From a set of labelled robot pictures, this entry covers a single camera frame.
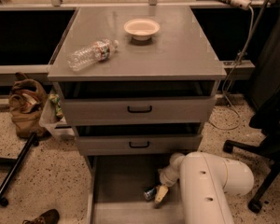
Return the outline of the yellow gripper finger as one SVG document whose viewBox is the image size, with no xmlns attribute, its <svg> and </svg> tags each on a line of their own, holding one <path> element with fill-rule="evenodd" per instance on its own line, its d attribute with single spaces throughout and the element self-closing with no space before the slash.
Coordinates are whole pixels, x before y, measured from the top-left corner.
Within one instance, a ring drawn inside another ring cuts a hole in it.
<svg viewBox="0 0 280 224">
<path fill-rule="evenodd" d="M 162 202 L 162 200 L 164 199 L 164 197 L 166 196 L 167 192 L 168 192 L 168 187 L 165 185 L 160 185 L 157 188 L 157 193 L 155 195 L 155 200 L 154 203 L 155 204 L 159 204 Z"/>
</svg>

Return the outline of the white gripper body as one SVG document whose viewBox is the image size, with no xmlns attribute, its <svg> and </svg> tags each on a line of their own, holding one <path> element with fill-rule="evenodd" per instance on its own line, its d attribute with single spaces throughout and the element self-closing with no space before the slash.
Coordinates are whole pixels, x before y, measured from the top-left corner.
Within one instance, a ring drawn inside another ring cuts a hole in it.
<svg viewBox="0 0 280 224">
<path fill-rule="evenodd" d="M 169 159 L 169 165 L 160 170 L 160 182 L 164 186 L 171 187 L 177 182 L 184 158 L 184 154 L 174 153 Z"/>
</svg>

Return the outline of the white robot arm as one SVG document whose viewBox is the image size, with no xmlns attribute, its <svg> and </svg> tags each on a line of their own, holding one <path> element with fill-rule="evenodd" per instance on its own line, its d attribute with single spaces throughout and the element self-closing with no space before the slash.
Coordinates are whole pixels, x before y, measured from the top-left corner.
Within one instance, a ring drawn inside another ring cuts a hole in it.
<svg viewBox="0 0 280 224">
<path fill-rule="evenodd" d="M 160 182 L 155 203 L 179 182 L 185 224 L 234 224 L 225 194 L 246 195 L 254 176 L 241 161 L 205 152 L 174 153 L 160 170 Z"/>
</svg>

